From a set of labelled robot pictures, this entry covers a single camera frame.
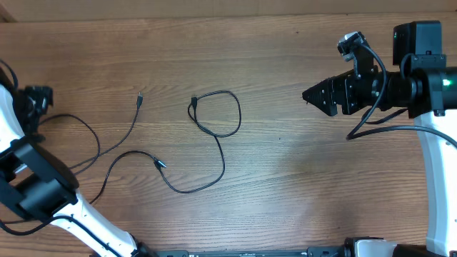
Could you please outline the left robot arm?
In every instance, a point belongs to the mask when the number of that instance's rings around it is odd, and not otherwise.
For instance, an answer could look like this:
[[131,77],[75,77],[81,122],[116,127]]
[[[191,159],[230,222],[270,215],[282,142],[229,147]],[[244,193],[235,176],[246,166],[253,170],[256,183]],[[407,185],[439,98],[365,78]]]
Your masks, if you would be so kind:
[[104,218],[80,193],[71,170],[37,143],[41,115],[52,104],[47,86],[17,88],[1,76],[1,202],[23,219],[58,226],[99,256],[149,256],[130,233]]

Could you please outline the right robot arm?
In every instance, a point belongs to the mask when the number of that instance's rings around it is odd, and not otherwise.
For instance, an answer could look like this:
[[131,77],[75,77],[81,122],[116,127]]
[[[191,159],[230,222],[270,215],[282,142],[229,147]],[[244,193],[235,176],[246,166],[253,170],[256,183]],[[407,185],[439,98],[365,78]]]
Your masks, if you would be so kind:
[[418,134],[428,192],[424,245],[376,237],[347,238],[341,246],[307,250],[308,256],[454,256],[456,254],[456,68],[447,66],[439,21],[413,21],[393,30],[393,64],[386,70],[359,31],[343,36],[340,55],[353,63],[346,73],[305,90],[304,101],[328,116],[362,112],[369,133],[393,130],[389,120],[407,113]]

